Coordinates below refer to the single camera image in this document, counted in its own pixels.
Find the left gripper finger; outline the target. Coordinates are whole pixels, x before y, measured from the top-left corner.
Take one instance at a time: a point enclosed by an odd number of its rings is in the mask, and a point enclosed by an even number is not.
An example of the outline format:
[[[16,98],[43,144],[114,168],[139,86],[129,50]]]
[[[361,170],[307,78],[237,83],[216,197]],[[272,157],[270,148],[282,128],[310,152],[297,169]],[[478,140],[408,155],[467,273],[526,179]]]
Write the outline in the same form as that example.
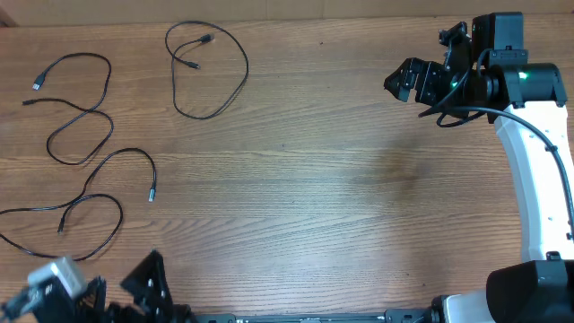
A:
[[[146,314],[172,314],[173,301],[165,275],[163,257],[153,249],[120,283],[134,304]]]
[[[106,280],[98,276],[87,284],[86,291],[75,301],[77,314],[103,314],[106,309]]]

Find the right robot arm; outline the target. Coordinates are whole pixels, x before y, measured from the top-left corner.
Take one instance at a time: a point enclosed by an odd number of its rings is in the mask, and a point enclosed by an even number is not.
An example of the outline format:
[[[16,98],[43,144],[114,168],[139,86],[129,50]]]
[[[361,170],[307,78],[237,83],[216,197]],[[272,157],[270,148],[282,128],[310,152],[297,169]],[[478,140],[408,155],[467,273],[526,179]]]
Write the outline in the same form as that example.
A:
[[[573,160],[559,68],[530,63],[520,12],[490,13],[439,32],[443,63],[407,58],[384,86],[414,99],[440,127],[478,118],[509,160],[521,224],[521,261],[483,289],[387,310],[386,322],[570,322],[573,319]]]

